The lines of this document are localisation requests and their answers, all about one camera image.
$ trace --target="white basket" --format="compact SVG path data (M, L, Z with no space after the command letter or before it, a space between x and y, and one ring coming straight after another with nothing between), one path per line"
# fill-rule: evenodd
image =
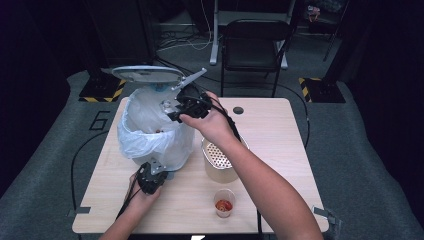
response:
M243 145L249 146L241 138ZM205 159L205 171L208 176L218 183L230 183L238 179L233 166L221 150L206 138L202 140L202 151Z

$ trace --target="metal lid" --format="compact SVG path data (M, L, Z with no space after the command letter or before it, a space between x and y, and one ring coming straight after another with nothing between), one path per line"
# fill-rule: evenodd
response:
M184 78L184 73L177 69L146 65L114 68L112 74L119 79L138 83L176 83Z

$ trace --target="clear plastic cup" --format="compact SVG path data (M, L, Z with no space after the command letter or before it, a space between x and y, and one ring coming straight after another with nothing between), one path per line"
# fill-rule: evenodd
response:
M236 196L230 189L220 189L215 193L213 202L216 214L221 218L226 218L234 209Z

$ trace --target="gray carpet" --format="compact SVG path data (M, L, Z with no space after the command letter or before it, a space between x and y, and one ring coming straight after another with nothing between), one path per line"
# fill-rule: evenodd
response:
M276 97L290 100L303 141L308 128L299 77L323 77L334 57L322 62L328 42L323 38L296 35L287 53L289 68L280 74ZM211 46L191 46L159 51L172 63L198 71L207 68L197 83L219 91L219 61L210 66ZM78 94L88 80L86 72L69 77L71 95L62 113L21 174L0 199L0 239L77 239L72 232L71 163L78 149L74 183L77 205L81 202L91 173L110 128L119 102L85 103ZM340 239L424 239L423 229L412 214L399 184L386 172L369 144L357 106L343 82L338 86L345 104L307 103L310 138L306 148L325 208L343 221ZM127 83L120 97L130 95L137 84ZM228 89L226 96L268 97L270 90ZM107 119L103 130L90 130L99 111ZM99 235L83 235L96 239Z

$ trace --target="wooden table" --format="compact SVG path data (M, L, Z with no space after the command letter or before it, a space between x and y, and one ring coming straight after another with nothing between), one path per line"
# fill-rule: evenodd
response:
M119 105L93 176L81 203L90 207L88 214L77 214L76 233L103 233L114 222L129 185L129 177L138 169L131 159L121 155L117 124L127 99ZM250 149L284 176L302 195L307 204L323 208L290 103L282 98L221 98ZM244 113L232 113L242 107ZM201 134L196 130L194 151L187 163L166 181L161 197L143 218L135 233L209 234L257 232L256 207L240 179L227 184L212 181L205 172ZM219 218L213 196L221 188L236 195L236 205L229 218ZM328 222L316 216L321 231ZM262 222L264 233L272 229Z

